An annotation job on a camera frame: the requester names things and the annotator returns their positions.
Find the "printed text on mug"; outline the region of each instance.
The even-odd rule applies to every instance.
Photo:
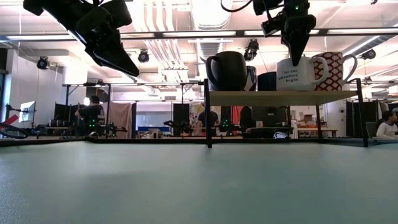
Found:
[[[299,72],[296,69],[292,69],[292,70],[288,70],[284,72],[284,76],[279,77],[279,80],[284,79],[285,82],[289,83],[289,82],[297,82],[298,81],[298,74],[297,72]]]

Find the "window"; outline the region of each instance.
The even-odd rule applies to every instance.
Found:
[[[136,130],[138,127],[164,127],[165,121],[170,121],[172,113],[164,112],[137,112]]]

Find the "light blue table surface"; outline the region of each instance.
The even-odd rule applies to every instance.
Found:
[[[0,148],[0,223],[398,223],[398,144]]]

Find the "mug handle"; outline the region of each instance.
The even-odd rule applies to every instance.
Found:
[[[207,73],[207,78],[210,80],[210,82],[214,86],[220,86],[219,83],[217,82],[216,78],[213,75],[213,72],[211,71],[211,61],[214,60],[216,62],[220,62],[220,58],[217,56],[210,56],[206,60],[206,73]]]
[[[348,60],[349,58],[354,59],[354,65],[353,65],[353,68],[351,69],[351,71],[349,72],[347,78],[342,81],[341,85],[344,85],[345,83],[347,83],[348,79],[354,74],[356,67],[358,66],[358,59],[356,59],[356,57],[354,55],[345,55],[343,57],[343,63],[346,60]]]
[[[321,60],[323,65],[323,75],[320,79],[314,80],[312,82],[313,85],[317,85],[321,82],[324,82],[329,77],[329,65],[326,59],[323,57],[313,57],[310,59],[310,63],[314,63],[316,60]]]

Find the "shirt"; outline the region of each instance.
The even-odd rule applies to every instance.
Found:
[[[252,111],[250,107],[245,106],[244,108],[242,108],[239,125],[242,127],[243,132],[245,132],[248,128],[256,127],[256,121],[252,118]]]
[[[80,116],[86,121],[93,121],[95,124],[105,124],[105,112],[101,105],[87,106],[79,110]]]
[[[380,124],[379,128],[377,129],[376,136],[378,138],[384,139],[397,139],[395,132],[398,131],[398,127],[396,124],[390,125],[386,122]]]
[[[210,111],[210,127],[214,127],[216,121],[218,120],[218,115],[214,111]],[[198,121],[201,121],[204,127],[206,127],[205,112],[199,114]]]

